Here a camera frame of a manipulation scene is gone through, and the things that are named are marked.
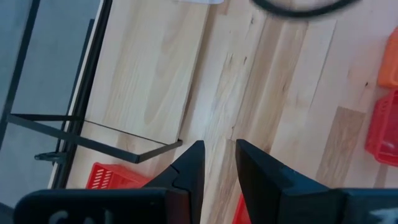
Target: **orange plastic basket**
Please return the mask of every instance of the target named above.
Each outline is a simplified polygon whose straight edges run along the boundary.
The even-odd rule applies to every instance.
[[[398,27],[387,42],[378,83],[380,86],[398,88]]]
[[[86,189],[132,189],[141,188],[150,179],[121,165],[93,164]]]
[[[243,195],[239,198],[238,207],[236,208],[232,224],[251,224]]]
[[[377,161],[398,166],[398,90],[377,101],[365,148]]]

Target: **hardwood floor plank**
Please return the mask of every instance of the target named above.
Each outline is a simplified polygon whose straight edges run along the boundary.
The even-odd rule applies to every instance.
[[[376,88],[373,98],[369,102],[369,108],[364,123],[359,132],[352,160],[349,163],[348,173],[342,187],[374,187],[380,169],[380,163],[374,156],[365,150],[366,136],[371,122],[374,104],[380,97],[385,96],[388,91]]]
[[[317,181],[321,184],[328,187],[343,185],[364,117],[364,113],[337,108],[317,171]]]
[[[294,164],[296,154],[300,153],[295,148],[305,132],[305,122],[335,26],[334,19],[310,22],[305,34],[271,149],[272,155],[285,164]]]
[[[115,0],[86,119],[175,142],[207,11],[205,4]]]
[[[267,20],[233,139],[269,151],[306,30],[306,22]]]
[[[292,164],[287,164],[309,178],[314,179],[317,175],[332,122],[343,97],[357,40],[363,34],[363,20],[370,15],[370,3],[368,0],[363,1],[338,15],[328,56],[308,112],[305,131],[295,148],[297,157]]]
[[[238,206],[238,202],[239,202],[239,198],[240,198],[241,194],[242,194],[241,186],[239,184],[239,180],[236,179],[233,191],[230,194],[229,202],[222,205],[222,206],[226,207],[226,213],[224,215],[224,221],[222,223],[230,224],[233,222],[236,207]]]
[[[235,183],[238,179],[235,163],[235,145],[235,141],[226,140],[226,149],[215,190],[218,200],[214,201],[211,206],[213,209],[210,212],[210,223],[223,223],[228,218],[228,215],[231,215],[226,205],[237,204],[237,195],[234,195]]]

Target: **black metal frame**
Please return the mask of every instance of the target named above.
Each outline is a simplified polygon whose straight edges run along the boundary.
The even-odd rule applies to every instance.
[[[0,149],[2,146],[2,141],[4,139],[8,123],[13,123],[58,138],[58,144],[55,152],[36,155],[35,159],[43,161],[52,161],[58,164],[54,180],[52,183],[52,189],[59,189],[66,187],[68,176],[72,168],[73,158],[75,156],[77,145],[81,145],[88,149],[102,152],[107,155],[128,162],[132,162],[135,164],[144,162],[150,158],[158,156],[162,153],[165,153],[169,150],[175,149],[182,145],[182,141],[178,140],[173,144],[165,145],[158,149],[154,149],[152,151],[138,155],[80,136],[83,123],[85,122],[84,117],[86,114],[88,99],[91,93],[91,87],[93,85],[96,66],[101,52],[101,46],[104,38],[104,33],[106,30],[106,25],[108,23],[108,17],[112,6],[112,0],[104,0],[104,3],[102,5],[101,13],[97,21],[93,40],[91,42],[90,51],[88,53],[86,65],[83,68],[84,71],[81,78],[80,86],[78,87],[78,92],[75,98],[74,105],[72,105],[75,88],[77,87],[76,86],[77,79],[79,78],[81,66],[83,63],[83,58],[85,56],[94,20],[91,20],[88,26],[86,40],[83,47],[83,51],[81,53],[80,64],[78,66],[78,71],[76,74],[75,86],[73,87],[70,104],[69,104],[69,108],[71,106],[73,107],[72,114],[71,115],[12,114],[11,113],[12,105],[14,104],[14,99],[17,92],[19,80],[21,79],[21,73],[24,66],[24,61],[29,47],[30,37],[32,35],[32,31],[34,28],[35,18],[37,15],[37,11],[39,9],[39,5],[40,5],[40,0],[32,0],[32,5],[30,7],[28,20],[26,23],[24,35],[22,38],[22,43],[19,49],[19,54],[14,69],[14,74],[11,80],[6,103],[4,105],[4,110],[0,120]],[[63,124],[61,129],[56,129],[38,123],[38,121],[63,121]]]

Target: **dark gray floor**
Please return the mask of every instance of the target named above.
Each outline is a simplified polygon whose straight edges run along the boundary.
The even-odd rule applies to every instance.
[[[13,113],[65,114],[90,19],[100,0],[41,0]],[[6,99],[31,0],[0,0],[0,109]],[[9,124],[0,150],[0,202],[15,206],[47,187],[52,165],[34,155],[56,140]]]

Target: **wooden floor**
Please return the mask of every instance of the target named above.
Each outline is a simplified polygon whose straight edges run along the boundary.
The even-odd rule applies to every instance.
[[[374,103],[388,92],[376,80],[398,26],[396,9],[396,0],[363,0],[339,14],[292,22],[249,1],[211,6],[180,130],[184,145],[138,166],[79,148],[68,187],[85,187],[97,161],[153,177],[203,139],[201,222],[231,223],[241,193],[237,138],[330,187],[397,187],[398,168],[364,150]],[[92,123],[82,135],[128,151],[159,145]]]
[[[207,11],[206,4],[113,1],[86,120],[174,143]]]

